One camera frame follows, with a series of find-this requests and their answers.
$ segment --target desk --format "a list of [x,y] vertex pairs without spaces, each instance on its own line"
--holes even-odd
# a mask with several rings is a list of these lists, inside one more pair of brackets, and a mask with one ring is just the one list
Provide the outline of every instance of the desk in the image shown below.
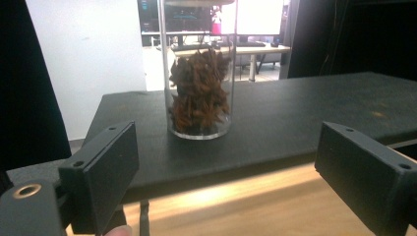
[[[141,35],[150,36],[150,43],[151,43],[151,46],[153,46],[153,37],[160,36],[160,31],[143,31],[141,32]],[[183,40],[182,39],[183,35],[209,35],[209,31],[169,31],[166,33],[166,36],[178,36],[179,41]]]
[[[168,133],[163,91],[104,95],[86,142],[105,127],[135,120],[141,169],[123,204],[313,162],[322,121],[342,124],[385,145],[417,137],[417,83],[360,73],[235,83],[228,134],[210,141]],[[12,181],[48,177],[50,166],[10,172]]]
[[[220,51],[228,51],[227,47],[221,47]],[[236,47],[236,55],[251,55],[251,67],[249,71],[249,81],[255,81],[255,74],[257,72],[257,55],[265,55],[270,53],[288,53],[291,47],[279,45],[278,47],[271,47],[269,44],[265,47]],[[176,51],[175,56],[189,57],[196,53],[196,50]]]

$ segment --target metal ring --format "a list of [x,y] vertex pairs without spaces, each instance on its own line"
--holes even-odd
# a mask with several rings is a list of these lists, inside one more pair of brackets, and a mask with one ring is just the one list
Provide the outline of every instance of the metal ring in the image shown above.
[[39,184],[29,184],[29,185],[26,185],[26,186],[18,189],[13,194],[13,198],[15,198],[15,199],[25,199],[25,198],[28,198],[30,196],[35,195],[37,192],[39,192],[41,188],[42,188],[42,186],[39,185]]

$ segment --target screw hole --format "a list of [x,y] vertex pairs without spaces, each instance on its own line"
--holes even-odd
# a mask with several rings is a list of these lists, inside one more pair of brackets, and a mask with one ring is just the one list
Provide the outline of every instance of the screw hole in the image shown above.
[[399,164],[399,167],[403,168],[403,169],[411,169],[411,166],[407,165],[407,164]]
[[74,162],[74,163],[73,163],[73,166],[74,166],[74,167],[80,167],[80,166],[82,166],[82,165],[84,165],[84,162],[83,162],[83,161],[77,161],[77,162]]
[[13,194],[13,197],[15,199],[24,199],[24,198],[35,195],[37,192],[39,192],[39,190],[41,188],[42,188],[42,186],[40,186],[39,184],[26,185],[26,186],[20,188],[19,190],[17,190]]

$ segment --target white wall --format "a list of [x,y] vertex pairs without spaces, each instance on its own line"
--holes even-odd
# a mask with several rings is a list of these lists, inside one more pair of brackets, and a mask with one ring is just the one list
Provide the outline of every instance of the white wall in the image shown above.
[[106,93],[146,90],[137,0],[27,0],[67,130],[83,139]]

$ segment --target black plastic bracket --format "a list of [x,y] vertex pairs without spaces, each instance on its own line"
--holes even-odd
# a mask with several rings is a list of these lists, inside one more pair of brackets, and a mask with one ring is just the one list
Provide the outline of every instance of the black plastic bracket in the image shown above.
[[413,224],[417,163],[349,127],[325,122],[316,169],[377,235]]
[[60,181],[32,180],[3,194],[0,235],[101,235],[139,169],[134,122],[109,127],[59,166]]

